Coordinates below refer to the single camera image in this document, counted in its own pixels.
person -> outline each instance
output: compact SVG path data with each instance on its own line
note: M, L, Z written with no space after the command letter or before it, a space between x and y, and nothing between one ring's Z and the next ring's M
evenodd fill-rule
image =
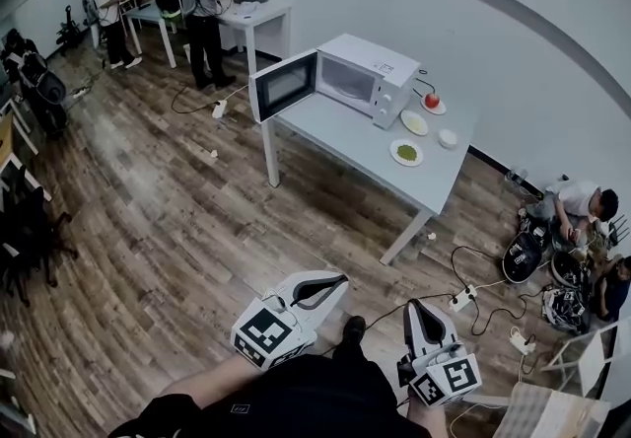
M558 224L561 241L578 247L587 244L590 224L596 219L610 221L617 211L618 196L613 190L578 180L551 185L541 201L526 207L529 216Z
M631 257L617 255L596 273L590 308L603 321L616 321L629 295Z
M196 0L197 6L186 18L190 42L190 67L198 89L210 84L223 88L235 81L227 76L222 67L221 37L217 21L217 0ZM204 72L204 51L212 73L212 79Z
M90 26L92 32L92 43L94 48L99 46L100 27L99 27L99 9L95 0L81 0L83 10L86 13L86 22Z
M344 327L332 359L302 355L262 373L240 355L175 382L110 438L395 436L447 438L445 412L410 399L407 418L360 342L361 317Z
M120 20L120 12L118 12L119 2L120 0L95 0L99 9L99 23L107 38L109 68L112 70L123 64L125 68L129 69L142 61L142 57L134 58L125 45L125 30Z
M49 103L33 85L25 82L21 71L31 78L38 77L47 70L45 60L39 56L39 61L29 61L22 66L28 53L39 56L35 43L31 39L24 39L15 28L7 33L5 49L0 54L0 60L13 86L16 97L24 98L29 102L37 122L47 135L57 137L66 126L66 111L61 105Z

plate with red apple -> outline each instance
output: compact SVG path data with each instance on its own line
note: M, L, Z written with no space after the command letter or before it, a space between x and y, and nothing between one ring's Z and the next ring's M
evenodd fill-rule
M421 102L423 109L434 115L442 115L447 111L447 106L436 93L430 93Z

red apple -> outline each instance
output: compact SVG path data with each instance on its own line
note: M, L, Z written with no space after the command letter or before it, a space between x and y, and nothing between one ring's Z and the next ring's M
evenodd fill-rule
M425 107L427 107L428 109L435 109L440 102L441 99L435 93L430 93L425 97Z

microwave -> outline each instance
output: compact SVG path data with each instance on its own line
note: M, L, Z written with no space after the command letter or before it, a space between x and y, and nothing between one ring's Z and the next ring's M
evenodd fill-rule
M314 93L388 129L412 94L421 64L369 41L342 35L249 76L249 101L264 122Z

plate with yellow food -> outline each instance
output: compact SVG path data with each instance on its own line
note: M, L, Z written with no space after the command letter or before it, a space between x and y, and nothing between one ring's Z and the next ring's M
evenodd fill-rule
M425 136L430 128L423 117L412 110L404 110L401 112L401 121L414 134Z
M423 151L410 140L394 140L390 143L390 154L403 166L418 166L423 162Z

